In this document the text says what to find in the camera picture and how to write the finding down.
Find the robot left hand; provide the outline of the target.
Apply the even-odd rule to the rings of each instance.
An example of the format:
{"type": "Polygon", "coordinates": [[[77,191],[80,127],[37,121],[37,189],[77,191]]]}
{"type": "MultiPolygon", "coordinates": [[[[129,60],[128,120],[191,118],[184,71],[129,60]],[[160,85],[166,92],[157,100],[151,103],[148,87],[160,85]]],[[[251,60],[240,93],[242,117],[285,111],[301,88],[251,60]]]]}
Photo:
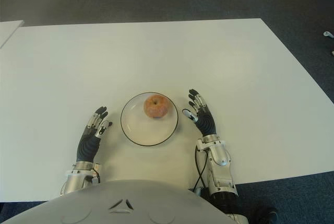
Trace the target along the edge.
{"type": "Polygon", "coordinates": [[[105,119],[107,115],[107,107],[100,107],[89,119],[77,147],[76,162],[93,163],[99,150],[100,141],[107,129],[112,125],[112,122],[105,119]]]}

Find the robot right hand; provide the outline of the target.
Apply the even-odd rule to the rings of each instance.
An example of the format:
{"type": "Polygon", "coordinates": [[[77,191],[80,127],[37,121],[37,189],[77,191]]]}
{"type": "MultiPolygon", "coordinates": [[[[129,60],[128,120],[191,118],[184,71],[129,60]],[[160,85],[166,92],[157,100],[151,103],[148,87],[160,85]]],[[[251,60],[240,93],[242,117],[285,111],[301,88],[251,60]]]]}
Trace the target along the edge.
{"type": "Polygon", "coordinates": [[[188,104],[195,110],[193,113],[189,109],[183,109],[182,113],[190,119],[201,132],[202,137],[216,135],[216,124],[202,95],[195,89],[189,90],[188,104]]]}

